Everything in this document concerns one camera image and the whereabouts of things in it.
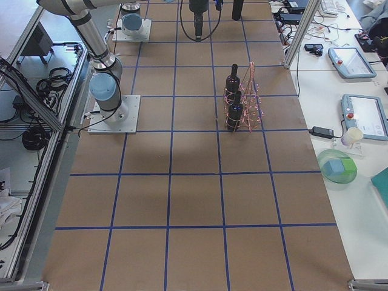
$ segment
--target copper wire frame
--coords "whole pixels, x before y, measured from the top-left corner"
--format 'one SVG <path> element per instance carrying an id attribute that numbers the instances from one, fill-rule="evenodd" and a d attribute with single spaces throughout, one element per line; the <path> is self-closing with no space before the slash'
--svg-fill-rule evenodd
<path id="1" fill-rule="evenodd" d="M 225 127 L 229 126 L 234 128 L 234 132 L 240 127 L 247 127 L 249 132 L 252 132 L 253 129 L 257 128 L 261 124 L 264 113 L 260 107 L 261 98 L 258 96 L 256 88 L 258 88 L 258 84 L 255 82 L 255 64 L 250 62 L 249 68 L 247 69 L 239 86 L 243 109 L 241 119 L 238 121 L 228 117 L 228 108 L 233 102 L 228 99 L 228 96 L 231 95 L 232 92 L 229 92 L 226 88 L 224 89 L 224 113 L 226 116 Z M 228 120 L 237 122 L 233 122 L 234 125 L 231 126 L 228 124 Z"/>

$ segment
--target black box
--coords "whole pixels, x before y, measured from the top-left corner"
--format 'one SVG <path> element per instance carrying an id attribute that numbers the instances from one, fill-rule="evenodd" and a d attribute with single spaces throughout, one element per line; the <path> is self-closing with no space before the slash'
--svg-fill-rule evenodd
<path id="1" fill-rule="evenodd" d="M 303 14 L 309 0 L 285 0 L 285 6 L 291 14 Z"/>
<path id="2" fill-rule="evenodd" d="M 282 13 L 279 16 L 279 21 L 281 21 L 283 24 L 299 24 L 301 19 L 302 15 L 300 14 Z"/>

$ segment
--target cable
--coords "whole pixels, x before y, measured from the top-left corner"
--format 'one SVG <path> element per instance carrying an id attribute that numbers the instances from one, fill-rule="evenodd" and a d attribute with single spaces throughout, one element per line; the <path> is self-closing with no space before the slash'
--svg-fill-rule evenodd
<path id="1" fill-rule="evenodd" d="M 341 136 L 334 136 L 335 138 L 342 138 L 344 136 L 344 122 L 345 122 L 345 119 L 342 119 L 341 120 L 341 128 L 342 128 Z"/>
<path id="2" fill-rule="evenodd" d="M 347 14 L 345 11 L 339 11 L 339 10 L 338 10 L 338 13 L 344 13 L 344 14 L 346 15 L 347 18 L 350 18 L 350 15 Z"/>
<path id="3" fill-rule="evenodd" d="M 325 42 L 331 42 L 331 43 L 333 43 L 333 42 L 335 42 L 336 40 L 338 40 L 338 39 L 340 38 L 340 36 L 339 36 L 340 34 L 338 33 L 338 30 L 336 30 L 337 36 L 336 36 L 335 39 L 330 39 L 330 38 L 328 38 L 328 37 L 325 35 L 324 32 L 320 31 L 322 28 L 327 28 L 327 30 L 330 32 L 330 27 L 331 27 L 331 28 L 336 28 L 336 27 L 332 27 L 331 25 L 319 25 L 319 26 L 315 26 L 315 27 L 309 28 L 309 29 L 307 30 L 306 34 L 309 35 L 309 36 L 311 36 L 311 37 L 314 37 L 314 38 L 321 38 L 321 39 L 325 40 Z M 322 33 L 323 36 L 314 35 L 315 33 Z"/>
<path id="4" fill-rule="evenodd" d="M 298 84 L 298 98 L 301 93 L 301 86 L 299 85 L 299 55 L 301 53 L 301 48 L 298 50 L 298 59 L 296 60 L 296 83 Z"/>
<path id="5" fill-rule="evenodd" d="M 20 135 L 18 136 L 15 136 L 14 138 L 8 138 L 8 139 L 3 139 L 3 138 L 0 138 L 0 141 L 13 141 L 14 139 L 16 138 L 20 138 L 22 135 L 23 135 L 24 132 L 22 132 Z"/>
<path id="6" fill-rule="evenodd" d="M 86 117 L 92 116 L 94 114 L 98 114 L 98 113 L 100 113 L 99 110 L 87 112 L 87 113 L 84 114 L 83 119 L 85 119 Z"/>
<path id="7" fill-rule="evenodd" d="M 99 60 L 99 61 L 106 67 L 106 69 L 107 69 L 107 70 L 109 71 L 109 73 L 110 73 L 110 76 L 115 80 L 116 85 L 117 85 L 117 87 L 118 87 L 118 89 L 119 89 L 119 94 L 120 94 L 120 98 L 121 98 L 121 88 L 120 88 L 120 81 L 119 81 L 119 79 L 115 76 L 115 74 L 113 74 L 112 70 L 104 63 L 104 61 L 103 61 L 102 59 L 98 59 L 98 58 L 96 58 L 96 59 Z M 103 121 L 105 121 L 105 120 L 111 118 L 111 117 L 117 112 L 117 110 L 120 108 L 120 106 L 121 106 L 121 104 L 118 104 L 117 107 L 116 107 L 116 108 L 114 109 L 114 111 L 112 112 L 112 114 L 109 115 L 108 117 L 106 117 L 106 118 L 104 118 L 104 119 L 102 119 L 102 120 L 100 120 L 100 121 L 98 121 L 98 122 L 95 122 L 95 123 L 93 123 L 93 124 L 89 124 L 88 126 L 85 126 L 85 127 L 82 127 L 82 128 L 80 128 L 80 129 L 78 129 L 78 137 L 79 137 L 79 138 L 81 137 L 81 131 L 82 131 L 82 130 L 85 130 L 85 129 L 87 129 L 88 127 L 94 126 L 94 125 L 96 125 L 96 124 L 99 124 L 100 122 L 103 122 Z"/>
<path id="8" fill-rule="evenodd" d="M 20 89 L 20 86 L 19 86 L 19 82 L 13 77 L 11 76 L 10 74 L 6 73 L 6 71 L 10 72 L 10 73 L 14 73 L 18 78 L 19 78 L 19 81 L 20 83 L 22 83 L 25 88 L 27 89 L 27 91 L 32 95 L 34 96 L 38 101 L 40 101 L 42 104 L 44 104 L 38 94 L 32 89 L 32 87 L 30 86 L 30 84 L 27 82 L 27 79 L 23 76 L 23 74 L 21 72 L 19 72 L 16 68 L 12 67 L 5 59 L 3 59 L 1 56 L 0 56 L 0 64 L 3 65 L 5 67 L 5 71 L 3 70 L 0 70 L 0 74 L 2 74 L 3 76 L 5 76 L 6 78 L 8 78 L 9 80 L 11 80 L 20 97 L 22 98 L 23 102 L 25 103 L 25 99 L 24 99 L 24 95 L 22 94 L 21 92 L 21 89 Z"/>
<path id="9" fill-rule="evenodd" d="M 182 27 L 183 33 L 186 35 L 186 37 L 187 37 L 189 40 L 198 42 L 196 39 L 191 38 L 191 37 L 187 34 L 186 30 L 185 30 L 184 27 L 183 27 L 183 21 L 182 21 L 182 6 L 183 6 L 183 0 L 181 0 L 181 6 L 180 6 L 180 8 L 179 8 L 179 20 L 180 20 L 180 22 L 181 22 L 181 27 Z M 217 21 L 217 24 L 216 24 L 216 26 L 214 27 L 214 29 L 209 33 L 208 36 L 206 36 L 205 38 L 201 38 L 201 39 L 199 40 L 199 42 L 204 41 L 205 39 L 208 39 L 209 37 L 211 37 L 211 35 L 213 34 L 213 32 L 215 32 L 215 30 L 217 29 L 217 27 L 218 27 L 218 25 L 219 25 L 219 22 L 220 22 L 220 20 L 221 20 L 221 12 L 222 12 L 222 9 L 219 11 L 219 14 L 218 14 L 218 21 Z"/>
<path id="10" fill-rule="evenodd" d="M 10 238 L 8 239 L 8 241 L 6 241 L 3 244 L 0 244 L 0 251 L 5 250 L 7 247 L 9 247 L 12 244 L 12 242 L 15 240 L 15 238 L 18 236 L 19 230 L 20 230 L 21 225 L 22 225 L 23 218 L 24 218 L 25 213 L 27 212 L 27 209 L 28 209 L 27 206 L 28 206 L 28 204 L 30 202 L 31 196 L 32 196 L 33 191 L 35 189 L 36 182 L 38 180 L 38 174 L 39 174 L 39 172 L 41 170 L 41 167 L 42 167 L 43 157 L 45 156 L 45 154 L 47 152 L 47 145 L 48 145 L 48 143 L 45 145 L 45 147 L 43 149 L 42 156 L 40 158 L 39 158 L 39 151 L 38 151 L 38 165 L 36 166 L 36 172 L 35 172 L 35 175 L 34 175 L 34 178 L 33 178 L 33 181 L 32 181 L 32 185 L 31 185 L 30 191 L 28 192 L 27 197 L 24 198 L 25 199 L 25 204 L 24 204 L 22 213 L 19 215 L 18 225 L 16 226 L 16 229 L 15 229 L 14 233 L 9 236 Z"/>
<path id="11" fill-rule="evenodd" d="M 74 51 L 78 56 L 73 71 L 67 67 L 54 68 L 50 70 L 48 78 L 41 79 L 36 84 L 36 91 L 41 101 L 58 116 L 61 111 L 62 97 L 65 95 L 66 88 L 73 79 L 74 72 L 79 65 L 83 47 L 78 42 L 63 42 L 54 45 L 73 45 Z"/>
<path id="12" fill-rule="evenodd" d="M 0 120 L 0 123 L 8 123 L 8 122 L 15 120 L 18 117 L 18 113 L 19 113 L 19 110 L 16 109 L 15 113 L 13 114 L 13 116 L 11 118 L 5 119 L 5 120 Z"/>
<path id="13" fill-rule="evenodd" d="M 43 149 L 49 139 L 49 133 L 45 131 L 40 123 L 39 125 L 27 129 L 22 135 L 22 143 L 26 150 Z"/>
<path id="14" fill-rule="evenodd" d="M 334 29 L 337 29 L 337 30 L 343 30 L 343 31 L 349 31 L 349 30 L 360 30 L 359 28 L 339 28 L 338 27 L 338 24 L 337 23 L 333 23 L 333 24 L 330 24 L 330 25 L 325 25 L 325 24 L 322 24 L 321 22 L 311 22 L 312 24 L 318 24 L 320 26 L 323 26 L 323 27 L 327 27 L 327 28 L 334 28 Z"/>
<path id="15" fill-rule="evenodd" d="M 117 30 L 117 23 L 119 22 L 119 17 L 120 17 L 120 13 L 121 13 L 121 8 L 122 8 L 122 3 L 120 4 L 119 15 L 117 16 L 117 19 L 116 19 L 115 30 Z M 113 48 L 113 54 L 114 54 L 114 55 L 116 54 L 116 46 L 117 46 L 117 33 L 116 33 L 116 39 L 115 39 L 115 47 Z"/>

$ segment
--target white desk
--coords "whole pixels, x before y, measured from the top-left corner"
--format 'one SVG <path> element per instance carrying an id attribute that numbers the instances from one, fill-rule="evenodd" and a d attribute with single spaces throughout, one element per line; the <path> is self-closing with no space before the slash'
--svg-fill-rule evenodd
<path id="1" fill-rule="evenodd" d="M 337 0 L 336 2 L 339 2 L 339 4 L 341 4 L 346 9 L 346 14 L 348 14 L 350 17 L 348 18 L 345 13 L 339 13 L 337 18 L 325 17 L 323 24 L 333 26 L 333 27 L 343 28 L 343 29 L 345 28 L 361 29 L 361 26 L 356 16 L 353 14 L 346 0 Z M 322 22 L 322 20 L 323 20 L 322 17 L 319 17 L 319 16 L 315 17 L 316 22 Z M 311 24 L 310 28 L 312 27 L 319 27 L 319 24 Z M 299 53 L 299 71 L 335 70 L 335 67 L 332 65 L 332 62 L 327 55 L 327 51 L 329 47 L 351 46 L 351 47 L 359 47 L 360 50 L 362 51 L 360 45 L 358 44 L 356 38 L 354 37 L 354 34 L 358 33 L 358 30 L 342 31 L 342 30 L 337 30 L 335 28 L 330 28 L 330 33 L 329 33 L 327 28 L 323 28 L 322 32 L 324 32 L 324 34 L 319 32 L 319 33 L 315 33 L 314 35 L 319 37 L 327 37 L 331 41 L 332 40 L 334 41 L 333 42 L 325 41 L 324 39 L 321 39 L 321 38 L 316 38 L 313 36 L 306 35 L 302 42 L 300 53 Z M 306 52 L 304 50 L 305 44 L 322 44 L 324 47 L 323 55 L 321 57 L 317 57 L 315 55 L 310 54 L 309 52 Z M 368 61 L 380 60 L 376 53 L 364 53 L 364 55 Z M 296 70 L 296 63 L 297 63 L 297 56 L 292 62 L 291 70 Z M 386 71 L 385 66 L 383 66 L 381 62 L 372 65 L 372 67 L 375 71 Z"/>
<path id="2" fill-rule="evenodd" d="M 383 88 L 388 72 L 378 72 L 372 82 L 351 83 L 335 71 L 299 72 L 300 103 L 308 128 L 320 126 L 341 135 L 340 100 L 345 93 L 379 96 L 388 110 Z M 330 141 L 312 136 L 316 154 L 330 148 Z M 356 179 L 339 185 L 325 181 L 338 229 L 355 279 L 388 279 L 388 211 L 370 178 L 388 167 L 388 143 L 364 139 L 364 156 L 352 156 Z"/>

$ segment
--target grid pattern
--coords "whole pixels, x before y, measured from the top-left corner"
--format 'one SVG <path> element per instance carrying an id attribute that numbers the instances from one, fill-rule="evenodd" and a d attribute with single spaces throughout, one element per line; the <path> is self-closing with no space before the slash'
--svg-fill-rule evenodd
<path id="1" fill-rule="evenodd" d="M 53 290 L 347 290 L 268 3 L 244 3 L 237 22 L 225 3 L 202 43 L 183 35 L 178 4 L 141 6 L 151 41 L 116 48 L 123 94 L 142 95 L 138 132 L 81 136 L 43 279 Z M 188 3 L 182 17 L 193 35 Z M 225 78 L 249 61 L 265 117 L 252 133 L 229 133 Z"/>

